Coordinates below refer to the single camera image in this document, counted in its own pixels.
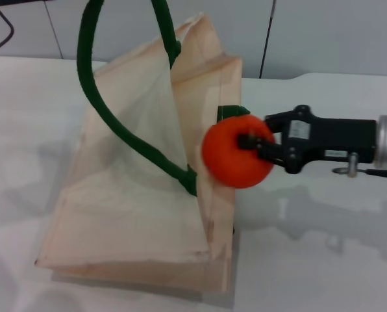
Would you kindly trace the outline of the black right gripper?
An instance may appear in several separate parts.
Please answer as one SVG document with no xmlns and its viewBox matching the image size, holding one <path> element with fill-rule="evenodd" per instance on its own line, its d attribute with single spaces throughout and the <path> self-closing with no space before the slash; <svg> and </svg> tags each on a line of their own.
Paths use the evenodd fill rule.
<svg viewBox="0 0 387 312">
<path fill-rule="evenodd" d="M 320 118 L 309 106 L 299 105 L 291 111 L 267 115 L 264 121 L 273 134 L 282 135 L 282 146 L 252 133 L 239 134 L 237 145 L 241 150 L 255 151 L 259 159 L 283 164 L 289 174 L 298 174 L 314 161 L 347 162 L 354 153 L 360 163 L 374 161 L 375 120 Z"/>
</svg>

